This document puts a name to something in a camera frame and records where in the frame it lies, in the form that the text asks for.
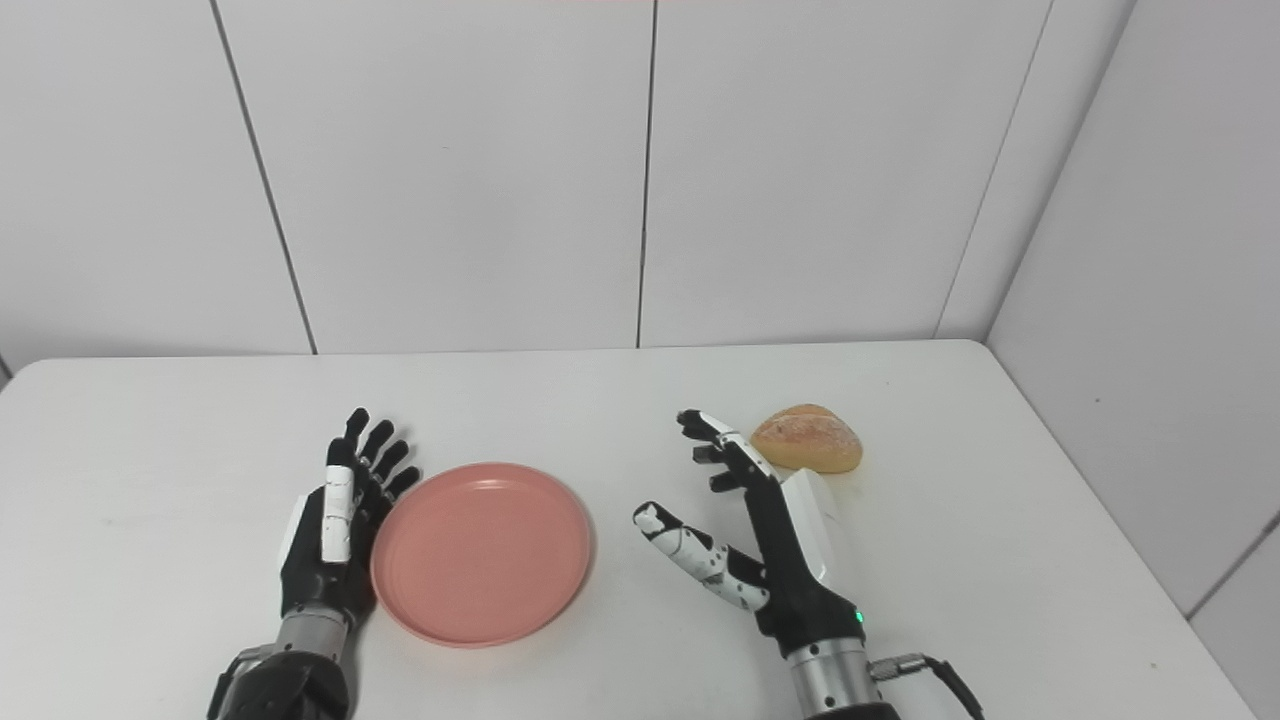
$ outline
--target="pink plate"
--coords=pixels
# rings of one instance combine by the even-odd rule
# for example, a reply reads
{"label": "pink plate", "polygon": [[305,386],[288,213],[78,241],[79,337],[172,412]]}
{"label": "pink plate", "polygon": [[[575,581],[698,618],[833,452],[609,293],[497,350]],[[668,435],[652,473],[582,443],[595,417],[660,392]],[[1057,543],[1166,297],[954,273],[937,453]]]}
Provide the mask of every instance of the pink plate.
{"label": "pink plate", "polygon": [[591,557],[577,498],[524,465],[447,470],[396,503],[374,543],[374,592],[404,629],[434,643],[522,638],[564,609]]}

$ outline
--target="tabletop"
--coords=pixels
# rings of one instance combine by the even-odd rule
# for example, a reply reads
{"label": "tabletop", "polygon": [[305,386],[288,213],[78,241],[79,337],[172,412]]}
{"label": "tabletop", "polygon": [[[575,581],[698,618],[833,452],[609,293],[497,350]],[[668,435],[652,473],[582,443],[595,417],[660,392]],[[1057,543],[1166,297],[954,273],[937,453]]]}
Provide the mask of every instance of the tabletop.
{"label": "tabletop", "polygon": [[[552,624],[436,647],[380,610],[357,719],[799,717],[777,646],[631,524],[658,500],[754,552],[675,416],[751,430],[831,407],[829,483],[872,657],[952,661],[991,720],[1253,717],[995,357],[968,341],[383,356],[51,360],[0,392],[0,698],[26,720],[202,717],[278,629],[276,550],[352,407],[428,474],[521,462],[586,507],[594,560]],[[941,683],[883,685],[961,720]]]}

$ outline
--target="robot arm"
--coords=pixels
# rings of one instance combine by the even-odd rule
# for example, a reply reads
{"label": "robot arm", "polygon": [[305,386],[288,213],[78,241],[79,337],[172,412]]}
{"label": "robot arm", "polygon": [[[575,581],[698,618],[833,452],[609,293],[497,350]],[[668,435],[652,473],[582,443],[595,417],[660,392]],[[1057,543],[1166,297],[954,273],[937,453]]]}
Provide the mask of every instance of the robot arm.
{"label": "robot arm", "polygon": [[396,500],[421,477],[396,466],[408,455],[383,420],[357,455],[369,413],[356,410],[329,445],[325,483],[302,503],[280,566],[275,642],[242,651],[218,679],[209,720],[346,720],[347,680],[338,661],[348,634],[369,616],[374,538]]}
{"label": "robot arm", "polygon": [[678,415],[684,434],[703,441],[698,464],[722,462],[712,492],[745,489],[748,515],[763,562],[689,528],[655,502],[632,520],[654,546],[704,587],[755,614],[760,633],[778,643],[806,719],[899,720],[877,682],[932,669],[969,714],[982,707],[946,662],[911,655],[869,662],[863,616],[850,600],[849,578],[835,553],[844,544],[824,480],[799,470],[783,480],[740,433],[699,411]]}

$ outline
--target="bread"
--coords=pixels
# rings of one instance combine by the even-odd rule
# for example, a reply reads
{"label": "bread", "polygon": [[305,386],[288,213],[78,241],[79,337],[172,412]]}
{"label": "bread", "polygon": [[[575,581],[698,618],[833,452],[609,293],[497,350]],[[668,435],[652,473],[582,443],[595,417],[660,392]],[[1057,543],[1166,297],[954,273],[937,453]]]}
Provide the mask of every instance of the bread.
{"label": "bread", "polygon": [[854,430],[820,405],[774,413],[751,433],[751,445],[774,465],[818,473],[847,473],[863,460]]}

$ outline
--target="cable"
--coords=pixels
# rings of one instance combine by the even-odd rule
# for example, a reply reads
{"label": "cable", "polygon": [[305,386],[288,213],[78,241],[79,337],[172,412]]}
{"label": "cable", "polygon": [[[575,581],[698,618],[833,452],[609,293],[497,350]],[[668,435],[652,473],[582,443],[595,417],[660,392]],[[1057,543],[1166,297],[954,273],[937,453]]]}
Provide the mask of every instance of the cable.
{"label": "cable", "polygon": [[978,698],[969,689],[969,685],[964,684],[964,680],[960,679],[956,669],[945,660],[937,660],[919,652],[886,657],[884,660],[872,662],[870,675],[873,680],[882,683],[901,678],[902,675],[914,675],[925,667],[933,670],[933,674],[956,696],[956,700],[960,701],[960,705],[964,706],[965,712],[973,720],[983,720],[982,705],[978,702]]}
{"label": "cable", "polygon": [[924,664],[929,666],[929,670],[933,670],[933,674],[942,680],[943,685],[951,689],[951,692],[956,696],[956,700],[960,701],[960,705],[964,706],[965,711],[969,712],[969,716],[973,717],[973,720],[983,720],[982,705],[978,702],[978,698],[974,697],[969,685],[964,684],[964,680],[960,679],[956,669],[952,667],[950,662],[946,660],[934,660],[933,657],[925,655]]}

